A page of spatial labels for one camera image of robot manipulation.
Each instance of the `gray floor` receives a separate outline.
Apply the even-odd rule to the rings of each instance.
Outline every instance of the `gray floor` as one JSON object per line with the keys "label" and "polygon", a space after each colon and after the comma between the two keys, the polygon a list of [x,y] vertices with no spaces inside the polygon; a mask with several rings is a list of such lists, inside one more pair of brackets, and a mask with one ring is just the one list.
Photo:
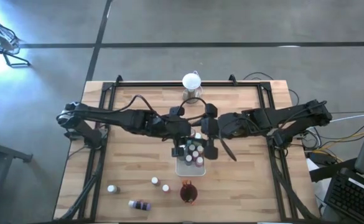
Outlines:
{"label": "gray floor", "polygon": [[[25,43],[94,43],[106,0],[0,0],[0,22]],[[118,0],[103,42],[364,41],[364,0]],[[55,122],[79,100],[93,49],[23,49],[33,67],[11,69],[0,56],[0,144],[31,152],[14,161],[0,196],[0,223],[51,219],[69,147]],[[265,72],[286,79],[301,102],[330,111],[364,110],[364,47],[101,49],[94,80],[204,80]],[[337,114],[336,118],[352,114]],[[330,124],[324,136],[353,133],[364,118]],[[339,144],[342,159],[361,142]]]}

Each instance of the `white bottle cap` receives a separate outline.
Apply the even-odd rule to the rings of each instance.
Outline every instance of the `white bottle cap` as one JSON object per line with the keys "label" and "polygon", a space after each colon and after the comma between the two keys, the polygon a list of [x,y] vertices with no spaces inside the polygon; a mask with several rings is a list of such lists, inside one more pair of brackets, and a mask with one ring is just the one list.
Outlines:
{"label": "white bottle cap", "polygon": [[194,151],[194,152],[193,152],[193,158],[197,158],[197,157],[198,157],[198,155],[199,155],[199,154],[198,154],[198,152],[197,152],[197,151]]}
{"label": "white bottle cap", "polygon": [[195,161],[198,165],[202,165],[204,163],[204,159],[202,159],[202,157],[198,157],[197,160]]}
{"label": "white bottle cap", "polygon": [[197,150],[198,150],[199,153],[202,153],[204,151],[204,147],[197,146]]}
{"label": "white bottle cap", "polygon": [[166,185],[166,184],[164,184],[164,186],[162,186],[162,190],[163,190],[164,192],[168,192],[168,191],[169,191],[169,186],[168,186],[168,185]]}
{"label": "white bottle cap", "polygon": [[193,160],[193,157],[192,157],[192,156],[190,156],[190,155],[187,155],[187,156],[186,156],[186,161],[187,161],[187,162],[190,162],[191,160]]}
{"label": "white bottle cap", "polygon": [[201,78],[196,73],[186,74],[182,79],[183,86],[189,90],[195,90],[201,85]]}
{"label": "white bottle cap", "polygon": [[151,179],[151,182],[152,182],[152,184],[158,184],[158,178],[157,177],[153,177]]}
{"label": "white bottle cap", "polygon": [[194,146],[193,144],[191,144],[191,145],[189,145],[189,149],[190,149],[191,151],[194,151],[194,150],[195,150],[195,146]]}
{"label": "white bottle cap", "polygon": [[107,190],[108,190],[108,192],[114,192],[115,191],[115,186],[114,185],[109,185],[108,187],[107,187]]}

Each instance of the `wooden table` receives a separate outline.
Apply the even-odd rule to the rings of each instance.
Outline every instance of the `wooden table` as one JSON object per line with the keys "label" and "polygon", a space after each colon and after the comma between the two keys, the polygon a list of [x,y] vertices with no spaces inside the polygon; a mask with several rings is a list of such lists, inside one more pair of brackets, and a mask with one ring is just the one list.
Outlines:
{"label": "wooden table", "polygon": [[[286,81],[270,82],[276,108],[291,106]],[[102,83],[88,82],[82,102],[98,106]],[[117,87],[114,108],[125,106],[134,95],[140,94],[159,114],[166,114],[171,106],[177,106],[182,102],[182,91],[183,88],[180,87]],[[218,114],[259,107],[257,89],[251,87],[205,87],[202,98],[208,103],[213,103],[218,108]],[[136,100],[131,108],[146,109],[146,105],[141,100]],[[197,102],[185,105],[185,110],[186,117],[202,114],[203,104]],[[175,158],[170,156],[172,142],[133,135],[113,126],[109,133],[96,221],[279,221],[268,148],[264,137],[226,140],[226,143],[235,153],[238,162],[233,162],[221,144],[215,141],[220,152],[218,160],[205,160],[207,173],[203,177],[188,178],[198,189],[196,203],[191,206],[179,197],[182,181],[187,178],[175,174]],[[82,141],[75,141],[70,153],[82,145]],[[54,218],[61,217],[80,194],[88,154],[88,149],[80,151],[68,160]],[[301,147],[289,148],[287,163],[293,189],[309,210],[319,215]],[[160,187],[151,184],[151,178],[154,176],[158,177],[162,184],[170,186],[172,189],[170,194],[164,194]],[[106,188],[110,184],[119,186],[121,193],[109,194]],[[283,196],[287,208],[285,192]],[[129,208],[129,200],[150,202],[152,210],[146,212]],[[89,211],[88,201],[86,216],[89,215]]]}

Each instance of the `keyboard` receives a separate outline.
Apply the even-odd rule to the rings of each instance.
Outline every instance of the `keyboard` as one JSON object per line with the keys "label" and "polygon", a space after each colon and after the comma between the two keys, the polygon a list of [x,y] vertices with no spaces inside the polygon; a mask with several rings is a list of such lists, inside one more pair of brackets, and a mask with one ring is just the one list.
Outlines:
{"label": "keyboard", "polygon": [[332,177],[324,202],[347,217],[364,223],[364,178],[342,168]]}

